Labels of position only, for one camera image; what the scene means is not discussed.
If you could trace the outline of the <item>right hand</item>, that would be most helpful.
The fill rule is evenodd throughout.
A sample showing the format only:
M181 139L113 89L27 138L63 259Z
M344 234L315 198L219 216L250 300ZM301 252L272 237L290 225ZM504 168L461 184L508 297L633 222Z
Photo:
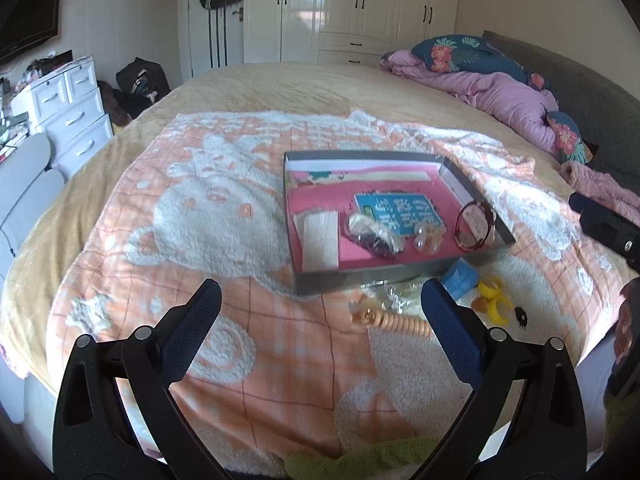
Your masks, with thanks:
M614 332L615 364L618 365L628 356L634 343L631 325L634 322L634 307L639 303L639 279L634 278L620 291L624 301L618 312Z

